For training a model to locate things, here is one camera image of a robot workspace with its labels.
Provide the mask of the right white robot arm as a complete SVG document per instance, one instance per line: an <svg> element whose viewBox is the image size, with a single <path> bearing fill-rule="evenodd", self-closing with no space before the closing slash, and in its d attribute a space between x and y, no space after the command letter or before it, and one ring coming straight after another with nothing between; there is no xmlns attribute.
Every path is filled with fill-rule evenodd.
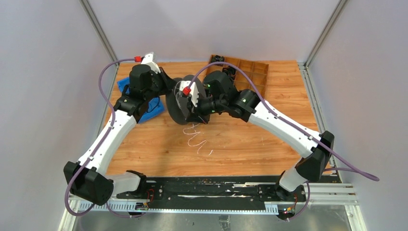
<svg viewBox="0 0 408 231"><path fill-rule="evenodd" d="M269 131L297 151L301 159L284 171L275 184L275 195L280 200L290 199L303 183L320 180L332 155L331 132L319 133L300 125L262 100L254 90L237 90L223 72L212 72L204 83L193 75L184 77L177 99L181 101L184 122L206 124L211 114L228 113Z"/></svg>

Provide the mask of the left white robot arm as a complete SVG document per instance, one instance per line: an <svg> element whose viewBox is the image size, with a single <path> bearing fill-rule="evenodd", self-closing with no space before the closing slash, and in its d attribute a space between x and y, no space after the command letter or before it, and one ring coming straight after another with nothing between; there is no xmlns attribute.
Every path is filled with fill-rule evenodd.
<svg viewBox="0 0 408 231"><path fill-rule="evenodd" d="M63 172L66 194L73 194L95 205L104 205L112 195L129 192L141 199L147 194L146 176L128 170L107 176L107 168L128 133L147 112L149 102L170 93L176 82L163 68L153 64L137 64L129 73L130 83L112 107L112 114L88 151L78 161L67 162Z"/></svg>

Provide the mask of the black cable spool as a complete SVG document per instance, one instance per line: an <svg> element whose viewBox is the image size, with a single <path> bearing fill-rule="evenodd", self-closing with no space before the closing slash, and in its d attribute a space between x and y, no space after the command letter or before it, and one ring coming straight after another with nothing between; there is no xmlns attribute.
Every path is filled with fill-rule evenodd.
<svg viewBox="0 0 408 231"><path fill-rule="evenodd" d="M188 123L202 123L209 122L209 116L196 115L191 112L193 106L191 99L183 97L179 90L182 81L192 80L194 75L186 75L184 78L175 78L175 86L170 93L166 94L166 107L170 117L179 125L186 125Z"/></svg>

